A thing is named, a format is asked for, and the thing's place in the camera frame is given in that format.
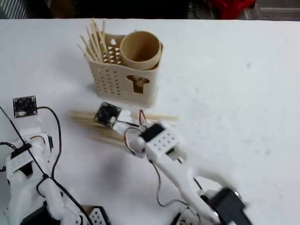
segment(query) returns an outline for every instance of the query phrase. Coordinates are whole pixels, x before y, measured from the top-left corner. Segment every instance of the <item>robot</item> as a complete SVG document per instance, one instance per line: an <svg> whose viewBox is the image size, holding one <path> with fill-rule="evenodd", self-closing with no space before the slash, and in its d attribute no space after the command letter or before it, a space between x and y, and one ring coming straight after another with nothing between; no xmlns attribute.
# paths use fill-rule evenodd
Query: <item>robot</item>
<svg viewBox="0 0 300 225"><path fill-rule="evenodd" d="M34 96L14 99L15 117L26 118L18 123L22 135L16 129L20 140L12 145L14 151L6 159L7 180L11 190L11 200L5 212L9 224L110 225L104 208L95 208L87 215L71 194L56 181L54 170L61 146L59 151L55 151L52 139L42 132L41 121L36 118L36 114L43 108L52 111L48 107L37 107ZM129 154L147 158L157 173L158 169L162 171L178 188L184 201L172 200L166 205L180 202L191 209L199 221L204 219L215 225L232 222L236 225L252 224L243 212L246 206L230 176L211 162L199 163L198 155L190 151L167 124L148 123L142 110L137 124L130 116L130 111L107 102L102 103L94 121L124 135L125 150ZM58 126L61 144L59 121ZM215 181L222 188L204 191L195 179L197 176ZM159 173L158 177L157 201L164 206L158 199L161 182ZM182 224L180 214L172 224Z"/></svg>

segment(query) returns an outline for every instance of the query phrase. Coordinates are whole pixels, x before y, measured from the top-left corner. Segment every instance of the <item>beige cup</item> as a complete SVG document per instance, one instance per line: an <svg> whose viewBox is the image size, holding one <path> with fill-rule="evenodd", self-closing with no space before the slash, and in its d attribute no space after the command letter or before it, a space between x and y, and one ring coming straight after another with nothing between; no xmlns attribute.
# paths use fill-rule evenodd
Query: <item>beige cup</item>
<svg viewBox="0 0 300 225"><path fill-rule="evenodd" d="M123 64L137 70L152 69L161 56L161 43L146 31L135 31L125 36L120 45Z"/></svg>

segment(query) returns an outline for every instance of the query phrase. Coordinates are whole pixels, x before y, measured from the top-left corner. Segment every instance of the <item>white table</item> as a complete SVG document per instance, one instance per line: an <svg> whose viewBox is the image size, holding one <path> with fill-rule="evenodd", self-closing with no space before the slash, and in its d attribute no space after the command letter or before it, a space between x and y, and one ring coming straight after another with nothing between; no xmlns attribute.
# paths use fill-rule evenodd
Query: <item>white table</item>
<svg viewBox="0 0 300 225"><path fill-rule="evenodd" d="M12 98L36 95L39 106L58 114L63 153L56 174L80 203L104 206L113 225L169 224L180 206L157 205L152 166L90 140L86 136L92 131L68 118L70 109L95 111L102 101L76 46L89 22L0 21L0 104L13 117ZM232 173L251 204L247 213L254 224L297 224L300 23L107 22L109 33L135 29L153 32L165 45L157 104L147 112L180 116L176 130L192 149ZM49 124L57 146L54 118L47 111L39 115ZM0 140L14 138L0 115ZM0 150L2 166L8 151ZM3 219L9 189L4 173L0 179ZM179 197L178 191L163 176L162 201L174 197Z"/></svg>

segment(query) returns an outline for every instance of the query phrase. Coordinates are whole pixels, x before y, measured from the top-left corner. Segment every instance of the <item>bamboo skewer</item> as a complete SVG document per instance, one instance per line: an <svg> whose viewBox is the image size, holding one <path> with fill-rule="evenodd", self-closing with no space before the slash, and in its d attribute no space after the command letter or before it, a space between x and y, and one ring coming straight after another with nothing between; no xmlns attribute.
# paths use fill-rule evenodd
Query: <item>bamboo skewer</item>
<svg viewBox="0 0 300 225"><path fill-rule="evenodd" d="M72 111L70 117L78 117L81 119L92 120L95 117L96 112L86 112L86 111ZM147 120L178 120L178 116L169 116L169 115L154 115L154 114L145 114ZM138 119L138 113L131 113L131 117L134 119Z"/></svg>
<svg viewBox="0 0 300 225"><path fill-rule="evenodd" d="M97 61L97 58L96 58L94 52L92 51L92 49L90 48L90 45L86 42L86 40L84 39L84 37L82 35L80 35L80 37L81 37L82 41L84 42L85 46L87 47L88 51L90 52L94 61Z"/></svg>
<svg viewBox="0 0 300 225"><path fill-rule="evenodd" d="M100 40L101 40L101 46L103 47L103 49L104 49L104 51L105 51L105 54L106 54L108 63L111 63L112 61L111 61L110 54L109 54L109 52L108 52L108 50L107 50L107 47L106 47L105 41L104 41L104 39L103 39L103 36L102 36L102 34L101 34L101 32L100 32L100 30L99 30L99 28L98 28L98 25L97 25L97 23L96 23L96 21L95 21L94 18L92 19L92 25L95 27L95 30L96 30L96 32L98 33L99 37L100 37Z"/></svg>
<svg viewBox="0 0 300 225"><path fill-rule="evenodd" d="M94 127L97 131L97 134L89 136L90 138L117 146L125 146L124 136L120 135L109 127L105 127L104 125L95 122L93 120L95 114L96 112L71 111L69 117L80 124L86 125L88 127ZM132 117L137 119L138 113L132 113ZM176 116L154 114L148 114L146 115L146 118L149 122L157 121L158 119L178 119L178 117Z"/></svg>
<svg viewBox="0 0 300 225"><path fill-rule="evenodd" d="M101 51L101 48L100 48L100 45L99 45L100 41L98 40L98 36L97 36L97 34L96 34L95 27L93 26L92 23L91 23L90 27L91 27L91 29L92 29L92 36L93 36L93 39L94 39L95 42L96 42L97 51L101 53L102 61L104 62L103 52Z"/></svg>
<svg viewBox="0 0 300 225"><path fill-rule="evenodd" d="M87 26L85 26L85 28L86 28L86 32L88 33L88 36L89 36L89 38L90 38L91 45L93 46L93 49L95 50L95 53L96 53L96 56L97 56L99 62L103 62L103 60L102 60L102 54L101 54L101 52L97 49L96 44L95 44L95 40L93 39L92 35L90 34L89 28L88 28Z"/></svg>
<svg viewBox="0 0 300 225"><path fill-rule="evenodd" d="M94 61L93 59L92 59L92 57L79 45L79 44L77 44L78 45L78 47L80 48L80 50L82 51L82 53L83 53L83 55L85 56L85 58L88 58L89 60L91 60L91 61Z"/></svg>
<svg viewBox="0 0 300 225"><path fill-rule="evenodd" d="M105 43L105 24L106 24L106 19L102 20L102 36L103 36L103 40Z"/></svg>
<svg viewBox="0 0 300 225"><path fill-rule="evenodd" d="M119 142L119 141L116 141L116 140L113 140L113 139L109 139L109 138L106 138L106 137L101 137L101 136L97 136L97 135L90 135L89 137L91 139L94 139L94 140L106 142L106 143L117 145L117 146L120 146L120 147L125 146L124 142Z"/></svg>

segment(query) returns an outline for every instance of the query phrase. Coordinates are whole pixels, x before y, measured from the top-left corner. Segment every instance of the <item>red object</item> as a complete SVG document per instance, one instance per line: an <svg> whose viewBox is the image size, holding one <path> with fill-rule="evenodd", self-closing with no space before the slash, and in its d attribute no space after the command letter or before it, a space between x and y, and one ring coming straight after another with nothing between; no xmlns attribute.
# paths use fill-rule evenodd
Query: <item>red object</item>
<svg viewBox="0 0 300 225"><path fill-rule="evenodd" d="M234 20L246 8L254 6L256 0L209 0L221 11L221 20Z"/></svg>

